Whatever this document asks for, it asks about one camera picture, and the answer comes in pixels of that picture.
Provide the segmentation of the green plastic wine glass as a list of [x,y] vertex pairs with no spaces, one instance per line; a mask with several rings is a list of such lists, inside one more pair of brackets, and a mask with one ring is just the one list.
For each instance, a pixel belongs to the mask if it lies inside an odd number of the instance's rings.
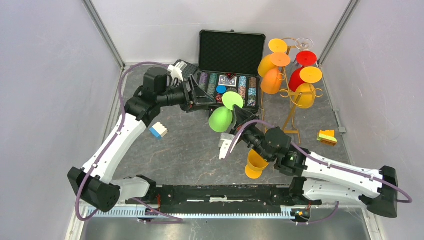
[[244,106],[244,100],[237,92],[226,92],[221,100],[224,106],[214,110],[208,120],[209,127],[217,133],[226,132],[232,124],[234,106]]

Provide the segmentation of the gold wine glass rack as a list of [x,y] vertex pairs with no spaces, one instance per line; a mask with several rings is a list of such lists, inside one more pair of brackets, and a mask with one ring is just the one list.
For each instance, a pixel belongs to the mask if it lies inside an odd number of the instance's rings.
[[[280,89],[276,94],[279,94],[282,98],[289,99],[289,106],[290,106],[290,112],[288,114],[287,119],[285,120],[283,124],[283,131],[286,134],[294,134],[297,135],[298,141],[301,142],[301,136],[300,131],[295,127],[295,114],[297,109],[301,109],[297,106],[296,102],[293,100],[293,96],[295,93],[290,90],[289,88],[289,82],[291,79],[291,76],[293,72],[301,67],[317,67],[317,60],[318,57],[315,53],[313,53],[310,50],[300,51],[295,47],[295,38],[279,38],[281,40],[284,40],[286,44],[288,45],[287,54],[291,59],[291,62],[289,65],[285,67],[281,67],[280,73],[282,74],[282,83],[280,85]],[[318,94],[319,91],[322,91],[320,88],[316,88],[316,98],[320,98],[321,95]]]

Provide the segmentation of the yellow wine glass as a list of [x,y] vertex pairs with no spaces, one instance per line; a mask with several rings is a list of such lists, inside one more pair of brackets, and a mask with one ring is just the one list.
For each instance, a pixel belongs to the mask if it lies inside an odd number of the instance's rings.
[[263,170],[269,165],[255,150],[251,149],[247,156],[247,165],[244,172],[250,179],[258,179]]
[[287,54],[288,45],[284,40],[274,38],[269,41],[268,48],[271,54],[266,55],[257,68],[260,77],[265,77],[270,70],[276,67],[286,67],[291,62]]
[[293,101],[301,109],[310,108],[317,97],[317,90],[313,84],[323,78],[322,71],[314,66],[296,69],[290,77],[289,89],[295,93]]

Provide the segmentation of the orange plastic wine glass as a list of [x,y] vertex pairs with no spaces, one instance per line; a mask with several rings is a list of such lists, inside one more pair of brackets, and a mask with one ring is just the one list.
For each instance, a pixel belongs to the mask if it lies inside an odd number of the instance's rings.
[[273,95],[280,90],[280,86],[283,81],[280,68],[283,68],[283,67],[275,67],[271,69],[270,71],[268,71],[265,77],[262,77],[260,88],[262,89],[264,93]]

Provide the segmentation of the yellow wine glass back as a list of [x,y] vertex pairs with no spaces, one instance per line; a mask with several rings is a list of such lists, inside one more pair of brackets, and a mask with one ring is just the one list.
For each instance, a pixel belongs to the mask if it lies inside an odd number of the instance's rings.
[[314,66],[296,69],[290,77],[289,89],[295,93],[293,101],[301,109],[310,108],[317,97],[317,90],[313,84],[323,78],[322,71]]

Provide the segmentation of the clear wine glass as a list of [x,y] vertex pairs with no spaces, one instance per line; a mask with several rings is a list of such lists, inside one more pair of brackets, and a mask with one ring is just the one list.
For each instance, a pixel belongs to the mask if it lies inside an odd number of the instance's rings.
[[309,38],[298,38],[294,42],[295,47],[300,51],[309,51],[313,48],[314,42]]

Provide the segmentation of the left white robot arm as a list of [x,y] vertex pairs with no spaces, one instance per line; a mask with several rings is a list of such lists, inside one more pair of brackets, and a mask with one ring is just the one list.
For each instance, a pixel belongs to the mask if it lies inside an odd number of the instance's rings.
[[180,106],[191,113],[206,110],[216,103],[194,80],[178,78],[176,68],[151,67],[143,76],[143,84],[123,108],[119,120],[94,156],[81,168],[72,167],[67,178],[76,202],[85,201],[104,213],[119,201],[139,197],[153,203],[157,190],[143,178],[112,182],[113,175],[134,141],[149,127],[162,107]]

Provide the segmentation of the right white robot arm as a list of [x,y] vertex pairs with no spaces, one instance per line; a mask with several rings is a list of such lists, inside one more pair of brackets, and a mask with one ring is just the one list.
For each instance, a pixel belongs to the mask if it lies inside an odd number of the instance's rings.
[[366,209],[385,218],[398,217],[398,176],[393,167],[367,169],[323,157],[292,142],[279,127],[263,133],[257,124],[266,122],[248,110],[233,107],[230,147],[243,141],[265,163],[273,163],[281,174],[292,177],[289,199],[305,201],[362,203]]

